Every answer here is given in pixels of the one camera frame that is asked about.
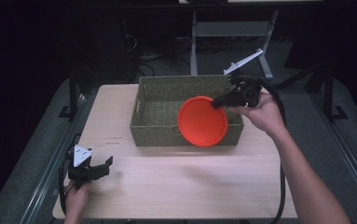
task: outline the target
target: orange plate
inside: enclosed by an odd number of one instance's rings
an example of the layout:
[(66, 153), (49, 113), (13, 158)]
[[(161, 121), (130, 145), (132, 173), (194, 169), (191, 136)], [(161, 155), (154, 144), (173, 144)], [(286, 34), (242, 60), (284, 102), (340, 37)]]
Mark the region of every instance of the orange plate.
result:
[(196, 96), (183, 103), (178, 113), (178, 127), (182, 136), (199, 147), (219, 143), (227, 132), (224, 108), (213, 108), (208, 96)]

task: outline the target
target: woven basket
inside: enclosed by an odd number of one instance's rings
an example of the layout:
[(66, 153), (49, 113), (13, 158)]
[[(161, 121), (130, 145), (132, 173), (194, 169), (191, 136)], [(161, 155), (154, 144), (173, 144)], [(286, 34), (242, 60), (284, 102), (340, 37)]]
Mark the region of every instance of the woven basket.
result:
[[(191, 146), (181, 135), (177, 117), (189, 98), (206, 95), (212, 98), (231, 90), (228, 76), (141, 77), (130, 131), (137, 147)], [(242, 117), (228, 110), (227, 134), (218, 146), (238, 144), (243, 129)]]

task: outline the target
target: wooden table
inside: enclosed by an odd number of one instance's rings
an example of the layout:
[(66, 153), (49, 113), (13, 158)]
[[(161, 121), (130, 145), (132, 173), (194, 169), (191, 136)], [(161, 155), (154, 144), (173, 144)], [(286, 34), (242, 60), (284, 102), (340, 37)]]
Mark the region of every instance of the wooden table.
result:
[[(138, 85), (100, 87), (79, 145), (91, 165), (114, 156), (93, 181), (86, 218), (239, 219), (275, 217), (280, 158), (271, 139), (244, 118), (236, 147), (137, 147), (130, 117)], [(55, 218), (64, 218), (58, 200)], [(282, 217), (297, 217), (287, 186)]]

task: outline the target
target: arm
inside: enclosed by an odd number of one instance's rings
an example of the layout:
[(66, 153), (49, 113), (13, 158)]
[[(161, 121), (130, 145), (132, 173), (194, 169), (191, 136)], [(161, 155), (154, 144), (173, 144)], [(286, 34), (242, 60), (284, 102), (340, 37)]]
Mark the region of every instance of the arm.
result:
[(254, 126), (274, 141), (301, 223), (350, 223), (335, 195), (314, 172), (287, 131), (271, 95), (262, 93), (255, 108), (240, 106), (229, 109), (248, 117)]
[(76, 189), (74, 181), (70, 180), (67, 189), (70, 191), (67, 193), (65, 199), (66, 214), (64, 224), (78, 224), (82, 221), (83, 210), (88, 202), (88, 192), (90, 183), (87, 182), (82, 185), (80, 189)]

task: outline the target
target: hand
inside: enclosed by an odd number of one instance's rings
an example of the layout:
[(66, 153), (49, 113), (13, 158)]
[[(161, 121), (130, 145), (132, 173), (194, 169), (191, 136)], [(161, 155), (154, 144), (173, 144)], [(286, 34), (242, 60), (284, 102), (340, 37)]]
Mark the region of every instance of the hand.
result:
[(88, 202), (88, 193), (91, 182), (86, 182), (80, 189), (76, 189), (75, 182), (70, 180), (65, 198), (66, 214), (64, 224), (80, 223), (83, 210)]
[(279, 132), (285, 131), (280, 109), (273, 97), (268, 93), (260, 92), (259, 104), (256, 107), (229, 107), (232, 112), (239, 113), (247, 117), (251, 123), (258, 129), (273, 136)]

